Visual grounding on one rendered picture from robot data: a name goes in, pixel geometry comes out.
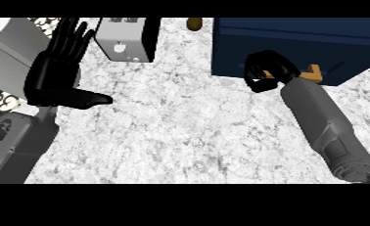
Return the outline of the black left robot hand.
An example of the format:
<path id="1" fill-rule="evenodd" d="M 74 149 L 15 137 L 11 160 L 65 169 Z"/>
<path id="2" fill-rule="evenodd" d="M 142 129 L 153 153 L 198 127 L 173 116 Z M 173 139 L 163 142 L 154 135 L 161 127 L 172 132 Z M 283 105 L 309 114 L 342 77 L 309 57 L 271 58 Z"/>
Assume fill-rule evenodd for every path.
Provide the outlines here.
<path id="1" fill-rule="evenodd" d="M 86 110 L 110 105 L 108 95 L 76 87 L 80 62 L 87 51 L 93 30 L 79 18 L 62 18 L 52 32 L 48 48 L 39 53 L 28 72 L 24 93 L 28 104 Z"/>

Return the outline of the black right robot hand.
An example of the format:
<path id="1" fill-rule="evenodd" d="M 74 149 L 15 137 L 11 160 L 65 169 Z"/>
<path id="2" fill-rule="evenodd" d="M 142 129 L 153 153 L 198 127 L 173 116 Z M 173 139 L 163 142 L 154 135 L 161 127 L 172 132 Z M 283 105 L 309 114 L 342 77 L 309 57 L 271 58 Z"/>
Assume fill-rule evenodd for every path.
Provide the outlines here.
<path id="1" fill-rule="evenodd" d="M 250 54 L 244 63 L 244 81 L 255 93 L 270 91 L 301 75 L 292 61 L 275 51 Z"/>

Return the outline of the navy blue drawer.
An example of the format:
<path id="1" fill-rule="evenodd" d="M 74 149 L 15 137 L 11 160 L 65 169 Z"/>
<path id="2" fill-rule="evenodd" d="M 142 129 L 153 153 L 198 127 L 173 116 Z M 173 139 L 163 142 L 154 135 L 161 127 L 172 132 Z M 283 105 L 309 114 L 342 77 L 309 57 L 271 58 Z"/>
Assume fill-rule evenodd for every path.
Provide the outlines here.
<path id="1" fill-rule="evenodd" d="M 283 54 L 301 70 L 320 66 L 323 83 L 344 84 L 370 68 L 370 18 L 216 18 L 212 74 L 241 77 L 247 55 Z"/>

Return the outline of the orange drawer handle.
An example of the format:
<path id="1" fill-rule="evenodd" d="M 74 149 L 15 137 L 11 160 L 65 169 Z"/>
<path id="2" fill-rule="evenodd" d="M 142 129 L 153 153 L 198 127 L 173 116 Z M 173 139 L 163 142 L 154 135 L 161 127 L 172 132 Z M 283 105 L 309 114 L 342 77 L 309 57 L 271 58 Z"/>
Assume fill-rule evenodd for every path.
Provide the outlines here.
<path id="1" fill-rule="evenodd" d="M 287 83 L 293 78 L 305 79 L 314 83 L 321 83 L 324 80 L 320 66 L 311 64 L 307 71 L 301 71 L 296 66 L 283 67 L 281 70 L 286 72 L 286 76 L 278 79 L 281 83 Z"/>

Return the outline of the pale grey appliance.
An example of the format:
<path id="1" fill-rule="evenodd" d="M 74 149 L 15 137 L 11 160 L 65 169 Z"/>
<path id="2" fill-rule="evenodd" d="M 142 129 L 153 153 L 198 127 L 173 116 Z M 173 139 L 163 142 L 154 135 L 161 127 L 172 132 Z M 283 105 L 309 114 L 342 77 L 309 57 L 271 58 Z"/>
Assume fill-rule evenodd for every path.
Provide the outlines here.
<path id="1" fill-rule="evenodd" d="M 49 37 L 28 18 L 0 18 L 0 90 L 22 99 L 33 60 L 48 43 Z"/>

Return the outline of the grey and black toaster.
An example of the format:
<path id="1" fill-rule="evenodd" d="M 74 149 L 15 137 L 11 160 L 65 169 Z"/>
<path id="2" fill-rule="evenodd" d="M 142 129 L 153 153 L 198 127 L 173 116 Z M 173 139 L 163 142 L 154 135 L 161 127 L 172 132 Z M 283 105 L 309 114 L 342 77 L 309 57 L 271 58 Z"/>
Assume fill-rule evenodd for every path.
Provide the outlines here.
<path id="1" fill-rule="evenodd" d="M 101 18 L 95 42 L 113 62 L 151 63 L 160 18 Z"/>

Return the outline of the brown rounded object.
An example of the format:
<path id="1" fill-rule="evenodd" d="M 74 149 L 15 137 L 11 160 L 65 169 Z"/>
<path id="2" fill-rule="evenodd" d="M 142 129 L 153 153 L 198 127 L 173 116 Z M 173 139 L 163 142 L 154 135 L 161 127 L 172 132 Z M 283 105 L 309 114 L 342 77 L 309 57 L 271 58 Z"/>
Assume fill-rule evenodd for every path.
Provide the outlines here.
<path id="1" fill-rule="evenodd" d="M 187 20 L 187 28 L 191 31 L 198 31 L 203 28 L 203 19 L 201 18 L 190 18 Z"/>

